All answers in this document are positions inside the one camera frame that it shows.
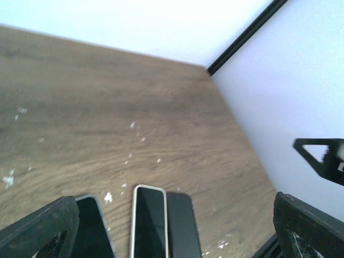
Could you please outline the black aluminium frame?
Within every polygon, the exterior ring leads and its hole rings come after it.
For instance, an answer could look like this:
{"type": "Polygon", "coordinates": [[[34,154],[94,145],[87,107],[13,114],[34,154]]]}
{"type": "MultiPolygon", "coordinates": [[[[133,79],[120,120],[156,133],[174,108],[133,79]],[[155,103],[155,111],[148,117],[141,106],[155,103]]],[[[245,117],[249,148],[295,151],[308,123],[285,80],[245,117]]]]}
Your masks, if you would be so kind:
{"type": "Polygon", "coordinates": [[[273,0],[208,67],[209,75],[213,76],[286,2],[273,0]]]}

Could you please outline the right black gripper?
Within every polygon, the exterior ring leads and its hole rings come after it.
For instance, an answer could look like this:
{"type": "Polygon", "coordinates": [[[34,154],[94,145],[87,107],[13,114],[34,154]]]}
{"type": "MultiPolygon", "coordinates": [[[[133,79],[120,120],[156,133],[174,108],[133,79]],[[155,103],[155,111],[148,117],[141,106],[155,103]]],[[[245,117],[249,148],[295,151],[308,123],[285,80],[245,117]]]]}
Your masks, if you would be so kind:
{"type": "Polygon", "coordinates": [[[297,138],[293,148],[320,177],[343,185],[343,171],[339,169],[343,163],[343,139],[297,138]],[[324,149],[321,158],[313,152],[320,147],[324,149]]]}

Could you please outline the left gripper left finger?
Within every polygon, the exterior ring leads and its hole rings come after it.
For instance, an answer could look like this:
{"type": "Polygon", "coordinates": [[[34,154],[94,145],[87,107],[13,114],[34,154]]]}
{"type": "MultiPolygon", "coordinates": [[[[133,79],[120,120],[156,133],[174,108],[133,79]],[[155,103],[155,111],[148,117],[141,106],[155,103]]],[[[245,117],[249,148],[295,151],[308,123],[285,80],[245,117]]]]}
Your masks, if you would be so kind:
{"type": "Polygon", "coordinates": [[[1,257],[70,257],[79,226],[74,196],[63,196],[1,230],[1,257]]]}

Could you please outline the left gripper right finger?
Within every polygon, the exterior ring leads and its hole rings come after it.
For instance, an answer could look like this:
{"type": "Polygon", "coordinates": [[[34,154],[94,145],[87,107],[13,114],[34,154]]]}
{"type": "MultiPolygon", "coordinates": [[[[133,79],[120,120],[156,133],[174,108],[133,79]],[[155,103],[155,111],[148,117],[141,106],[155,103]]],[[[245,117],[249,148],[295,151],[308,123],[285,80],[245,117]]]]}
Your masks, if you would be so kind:
{"type": "Polygon", "coordinates": [[[282,192],[273,223],[284,257],[343,257],[343,222],[282,192]]]}

